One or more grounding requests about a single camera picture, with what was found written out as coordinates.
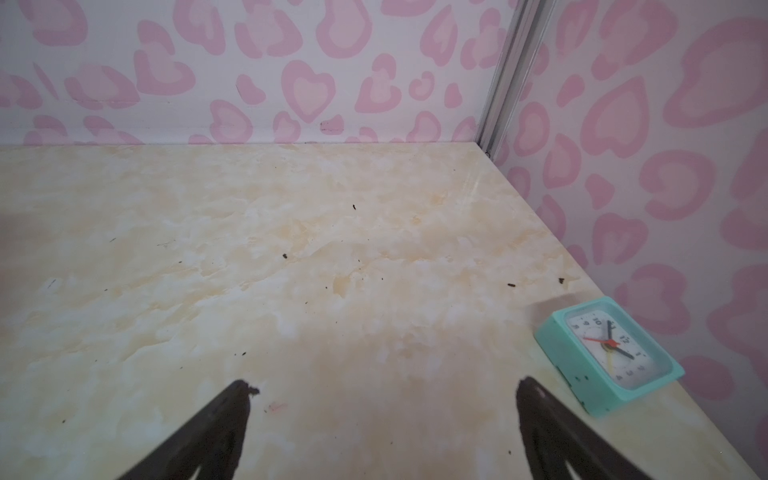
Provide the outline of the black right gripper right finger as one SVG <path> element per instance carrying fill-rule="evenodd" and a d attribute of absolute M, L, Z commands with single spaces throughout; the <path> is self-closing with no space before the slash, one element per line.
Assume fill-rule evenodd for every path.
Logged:
<path fill-rule="evenodd" d="M 532 377 L 516 390 L 519 428 L 534 479 L 646 479 L 620 454 Z"/>

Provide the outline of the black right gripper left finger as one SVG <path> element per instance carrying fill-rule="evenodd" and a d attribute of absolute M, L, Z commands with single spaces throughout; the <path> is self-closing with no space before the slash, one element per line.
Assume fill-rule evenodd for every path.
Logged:
<path fill-rule="evenodd" d="M 236 380 L 149 455 L 124 479 L 232 479 L 243 451 L 250 399 L 260 390 Z"/>

